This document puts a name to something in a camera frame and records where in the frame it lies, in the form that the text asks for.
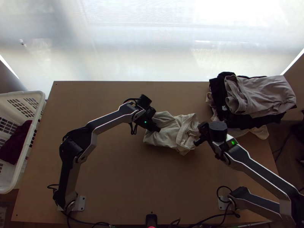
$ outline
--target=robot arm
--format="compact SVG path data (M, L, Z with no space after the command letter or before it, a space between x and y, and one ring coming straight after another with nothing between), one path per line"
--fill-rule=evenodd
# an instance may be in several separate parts
M135 124L150 131L160 131L152 121L155 109L145 95L131 99L113 113L92 120L85 127L68 132L59 147L62 160L59 187L53 195L56 204L67 214L73 210L78 194L75 191L80 166L97 145L97 136L121 123Z
M224 122L204 122L198 126L200 139L196 146L207 141L215 157L231 168L243 171L266 188L280 203L253 195L246 187L239 187L228 195L235 209L249 209L271 221L282 221L289 228L304 227L304 196L287 181L253 160L238 142L227 134Z

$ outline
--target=folded clothes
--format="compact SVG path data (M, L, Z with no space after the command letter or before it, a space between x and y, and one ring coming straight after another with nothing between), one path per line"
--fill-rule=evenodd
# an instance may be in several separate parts
M153 121L161 128L160 132L146 130L144 143L165 146L177 150L181 155L194 149L194 141L199 139L196 114L172 116L169 112L157 112Z
M211 107L213 112L213 116L211 117L212 121L220 121L219 117L217 116L216 107L214 101L212 99L212 93L207 93L206 95L206 103ZM266 125L261 126L260 128L251 128L251 129L244 129L241 130L239 128L228 128L228 134L233 136L234 138L241 137L246 133L251 132L258 136L260 139L267 139L269 136L268 129Z
M241 130L260 128L261 126L269 123L280 123L281 118L283 118L284 113L278 115L266 115L263 117L252 118L250 115L237 115L230 111L229 106L226 104L226 97L228 96L225 87L225 77L235 75L233 72L222 72L216 78L210 79L210 90L212 93L213 103L217 112L217 116L220 121L225 121L228 128L239 128ZM239 78L244 78L247 80L254 80L261 77L248 78L246 76L238 76Z
M296 104L296 96L283 75L246 79L235 75L224 79L225 101L234 114L252 118L286 112Z
M16 128L14 134L0 148L0 159L12 165L17 163L31 123L31 120L27 120Z

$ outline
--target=wooden table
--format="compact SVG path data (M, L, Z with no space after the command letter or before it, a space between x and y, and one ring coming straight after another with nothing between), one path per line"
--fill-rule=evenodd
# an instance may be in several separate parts
M172 115L197 113L210 121L205 102L207 82L54 82L23 176L12 220L66 223L57 211L49 184L59 181L59 145L68 131L118 109L131 97L145 94L156 111ZM121 124L99 135L98 146L82 165L76 191L85 195L77 219L111 224L144 224L146 214L158 215L159 224L181 218L181 224L196 223L218 209L216 189L246 186L253 194L276 201L266 189L244 173L232 170L214 158L207 143L186 156L143 143L144 129L130 134ZM253 159L277 173L267 140L248 133L239 138ZM212 220L220 222L222 218ZM241 218L228 223L261 222L265 218L241 211Z

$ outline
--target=maroon garment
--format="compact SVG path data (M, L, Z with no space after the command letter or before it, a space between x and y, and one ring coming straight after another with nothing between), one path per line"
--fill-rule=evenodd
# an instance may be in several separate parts
M22 126L17 127L15 133L0 148L0 159L12 165L17 163L31 123L31 120L27 120Z

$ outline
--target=white laundry basket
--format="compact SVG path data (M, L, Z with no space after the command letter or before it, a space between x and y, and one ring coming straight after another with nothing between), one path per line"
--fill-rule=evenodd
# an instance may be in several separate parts
M0 148L17 126L32 120L18 162L12 165L0 159L0 194L10 192L23 175L45 104L42 91L0 94Z

